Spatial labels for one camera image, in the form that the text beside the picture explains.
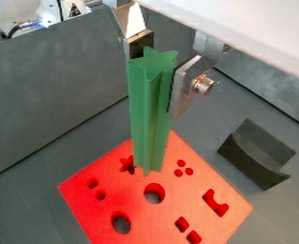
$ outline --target gray wall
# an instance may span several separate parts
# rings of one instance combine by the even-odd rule
[[[299,79],[239,51],[217,66],[238,84],[299,121]]]

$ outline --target circular hole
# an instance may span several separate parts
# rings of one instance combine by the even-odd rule
[[[174,170],[174,176],[181,177],[182,176],[182,171],[181,170]]]
[[[145,200],[151,204],[158,204],[162,202],[165,197],[163,188],[157,183],[150,183],[143,189]]]
[[[130,221],[122,212],[114,212],[111,215],[113,229],[119,234],[130,232]]]
[[[98,200],[98,201],[101,201],[101,200],[103,200],[103,198],[105,198],[105,191],[103,190],[98,190],[97,192],[95,192],[95,194],[94,194],[94,198]]]
[[[193,173],[194,173],[194,171],[193,171],[191,168],[186,168],[183,171],[185,171],[185,173],[186,173],[187,175],[193,175]]]
[[[97,182],[97,180],[94,178],[91,178],[91,179],[87,180],[87,187],[89,187],[90,190],[93,188],[95,188],[97,185],[98,185],[98,182]]]
[[[179,167],[183,167],[183,166],[185,166],[185,162],[183,162],[183,160],[179,159],[179,160],[177,161],[177,165],[178,165]]]

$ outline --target red shape sorter board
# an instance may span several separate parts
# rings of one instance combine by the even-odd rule
[[[127,140],[59,190],[94,244],[226,243],[251,210],[173,132],[161,173],[133,167]]]

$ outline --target dark gray block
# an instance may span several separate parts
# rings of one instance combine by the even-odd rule
[[[279,169],[295,151],[249,119],[229,135],[217,153],[263,190],[289,178]]]

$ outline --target bolt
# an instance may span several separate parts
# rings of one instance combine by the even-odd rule
[[[198,76],[193,80],[193,91],[199,93],[202,96],[207,96],[213,89],[214,81],[210,80],[205,75]]]

